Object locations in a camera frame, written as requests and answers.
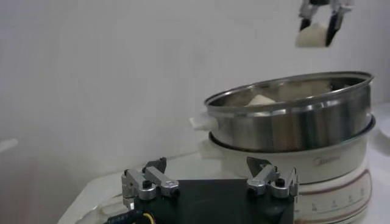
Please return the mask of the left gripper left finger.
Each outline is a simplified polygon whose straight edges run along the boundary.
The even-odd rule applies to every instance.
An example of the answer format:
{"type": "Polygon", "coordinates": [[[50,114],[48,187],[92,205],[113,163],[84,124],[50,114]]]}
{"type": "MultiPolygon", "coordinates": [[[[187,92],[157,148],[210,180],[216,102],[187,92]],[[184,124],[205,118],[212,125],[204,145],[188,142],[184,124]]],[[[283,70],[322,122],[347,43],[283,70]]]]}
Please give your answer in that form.
{"type": "Polygon", "coordinates": [[[134,208],[134,200],[151,201],[160,195],[177,198],[180,185],[165,175],[167,159],[165,157],[149,161],[141,170],[126,169],[121,175],[122,201],[127,209],[134,208]]]}

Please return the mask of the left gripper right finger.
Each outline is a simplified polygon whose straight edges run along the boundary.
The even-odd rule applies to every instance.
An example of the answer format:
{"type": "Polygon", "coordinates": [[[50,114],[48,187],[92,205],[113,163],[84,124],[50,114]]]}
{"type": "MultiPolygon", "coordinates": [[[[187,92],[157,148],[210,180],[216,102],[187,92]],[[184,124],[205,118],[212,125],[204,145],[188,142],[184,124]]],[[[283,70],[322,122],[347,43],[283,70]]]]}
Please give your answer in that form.
{"type": "Polygon", "coordinates": [[[270,194],[271,198],[284,200],[292,198],[295,203],[299,199],[299,176],[296,167],[282,174],[277,166],[266,159],[246,158],[252,177],[246,181],[247,201],[254,203],[259,198],[270,194]]]}

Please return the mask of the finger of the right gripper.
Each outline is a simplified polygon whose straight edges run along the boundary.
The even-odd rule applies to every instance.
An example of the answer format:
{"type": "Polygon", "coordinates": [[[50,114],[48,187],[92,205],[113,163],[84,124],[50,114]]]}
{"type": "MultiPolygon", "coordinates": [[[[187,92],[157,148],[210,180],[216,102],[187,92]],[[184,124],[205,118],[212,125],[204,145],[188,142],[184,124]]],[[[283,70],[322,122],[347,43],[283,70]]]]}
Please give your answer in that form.
{"type": "Polygon", "coordinates": [[[303,0],[299,9],[299,17],[301,18],[299,30],[304,30],[311,24],[313,16],[318,10],[318,6],[311,3],[310,0],[303,0]]]}
{"type": "Polygon", "coordinates": [[[329,0],[332,9],[328,24],[325,45],[331,45],[336,33],[340,30],[344,15],[353,9],[353,0],[329,0]]]}

